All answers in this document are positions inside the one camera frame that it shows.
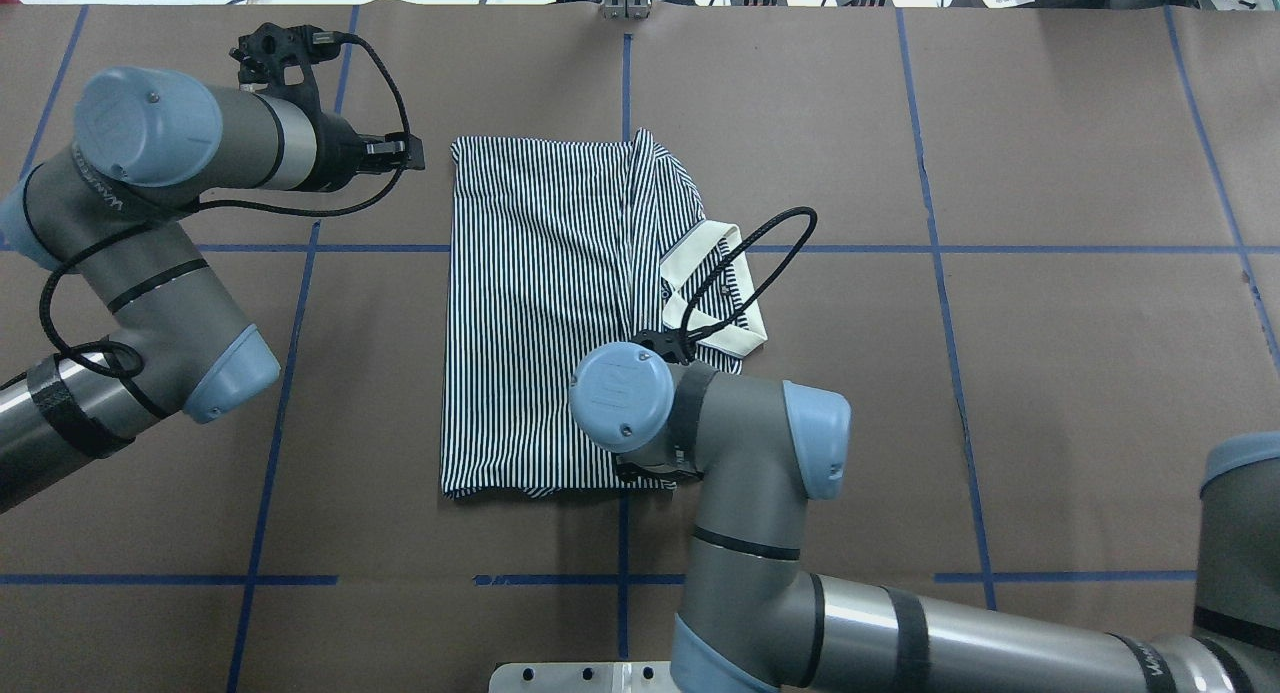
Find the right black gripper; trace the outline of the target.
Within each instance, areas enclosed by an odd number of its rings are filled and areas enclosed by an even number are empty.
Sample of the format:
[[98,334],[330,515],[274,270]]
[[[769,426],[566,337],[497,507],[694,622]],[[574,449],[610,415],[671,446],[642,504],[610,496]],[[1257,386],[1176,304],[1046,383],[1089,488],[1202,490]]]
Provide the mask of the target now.
[[662,460],[649,462],[640,462],[636,459],[614,453],[612,464],[614,475],[626,484],[659,482],[663,485],[684,485],[701,479],[701,473],[694,459],[685,453],[672,453]]

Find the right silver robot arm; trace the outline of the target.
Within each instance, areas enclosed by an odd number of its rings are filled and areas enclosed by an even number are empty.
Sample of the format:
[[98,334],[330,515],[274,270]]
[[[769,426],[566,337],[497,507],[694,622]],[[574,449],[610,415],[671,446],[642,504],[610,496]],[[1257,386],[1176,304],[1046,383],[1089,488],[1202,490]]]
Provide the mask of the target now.
[[626,473],[695,482],[669,671],[682,692],[1275,692],[1277,433],[1225,441],[1190,484],[1170,434],[1070,430],[1027,395],[997,437],[996,538],[1062,562],[1069,532],[1199,501],[1190,632],[1139,640],[814,573],[858,553],[947,562],[960,503],[929,503],[940,456],[899,451],[847,488],[852,409],[791,380],[678,365],[611,343],[577,366],[570,410]]

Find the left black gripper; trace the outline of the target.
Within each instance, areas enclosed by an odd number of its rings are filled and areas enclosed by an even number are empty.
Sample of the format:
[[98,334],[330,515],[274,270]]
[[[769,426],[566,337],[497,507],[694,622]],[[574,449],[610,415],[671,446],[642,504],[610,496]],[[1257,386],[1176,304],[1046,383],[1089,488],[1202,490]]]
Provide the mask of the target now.
[[422,141],[410,132],[360,135],[342,117],[323,114],[317,123],[317,191],[335,192],[357,175],[421,172]]

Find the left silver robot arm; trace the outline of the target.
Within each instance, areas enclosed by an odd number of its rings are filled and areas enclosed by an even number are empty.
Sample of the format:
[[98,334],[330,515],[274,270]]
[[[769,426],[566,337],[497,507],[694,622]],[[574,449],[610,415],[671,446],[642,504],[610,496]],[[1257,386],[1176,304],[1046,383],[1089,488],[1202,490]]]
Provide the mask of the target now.
[[425,165],[408,122],[360,135],[314,79],[239,87],[178,70],[93,76],[64,149],[3,200],[3,236],[41,266],[51,354],[3,386],[3,509],[177,414],[215,421],[282,374],[182,223],[210,190],[329,193]]

